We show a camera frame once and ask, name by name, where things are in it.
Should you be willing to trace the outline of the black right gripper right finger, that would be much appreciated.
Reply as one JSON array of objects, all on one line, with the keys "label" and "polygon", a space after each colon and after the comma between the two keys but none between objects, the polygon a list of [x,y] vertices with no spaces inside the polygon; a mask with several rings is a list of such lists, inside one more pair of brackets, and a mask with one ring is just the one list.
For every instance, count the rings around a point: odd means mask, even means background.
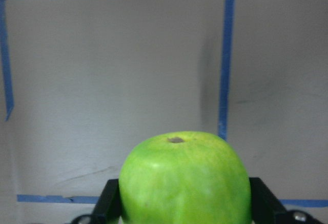
[{"label": "black right gripper right finger", "polygon": [[254,223],[286,223],[287,210],[259,177],[250,177]]}]

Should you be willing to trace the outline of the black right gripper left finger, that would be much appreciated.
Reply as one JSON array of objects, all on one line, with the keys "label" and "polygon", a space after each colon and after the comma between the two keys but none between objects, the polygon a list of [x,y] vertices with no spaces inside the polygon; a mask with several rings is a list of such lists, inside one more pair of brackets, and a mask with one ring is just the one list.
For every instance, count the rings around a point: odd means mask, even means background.
[{"label": "black right gripper left finger", "polygon": [[107,181],[91,215],[92,223],[119,223],[121,201],[118,179]]}]

